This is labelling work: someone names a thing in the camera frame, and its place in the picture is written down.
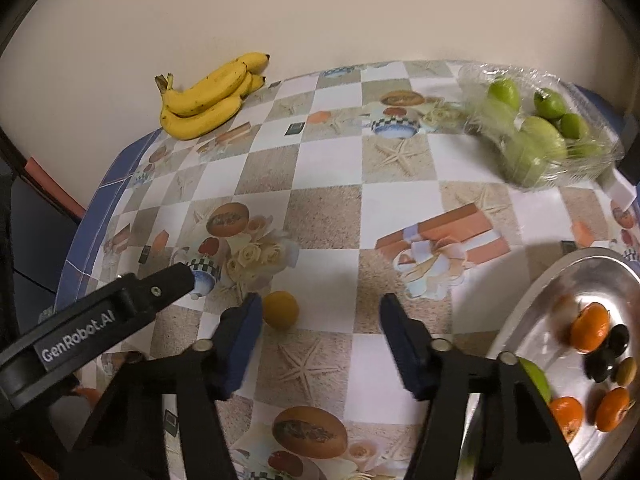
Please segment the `person's hand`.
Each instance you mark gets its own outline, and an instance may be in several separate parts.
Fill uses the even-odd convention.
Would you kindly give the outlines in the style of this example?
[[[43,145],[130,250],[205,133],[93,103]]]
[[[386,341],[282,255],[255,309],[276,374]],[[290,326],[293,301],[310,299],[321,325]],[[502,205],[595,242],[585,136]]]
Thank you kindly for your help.
[[[136,350],[104,353],[76,374],[79,384],[73,388],[72,395],[87,401],[90,410],[93,411],[102,394],[123,365],[145,360],[146,356]]]

